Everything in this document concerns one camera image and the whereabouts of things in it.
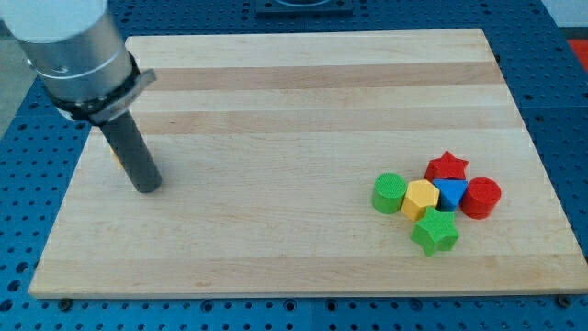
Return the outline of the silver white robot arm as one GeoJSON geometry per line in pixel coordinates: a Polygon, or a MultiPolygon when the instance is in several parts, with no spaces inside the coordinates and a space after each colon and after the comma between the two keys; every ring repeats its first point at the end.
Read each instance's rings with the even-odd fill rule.
{"type": "Polygon", "coordinates": [[[111,122],[156,80],[138,68],[107,0],[1,0],[1,19],[66,118],[111,122]]]}

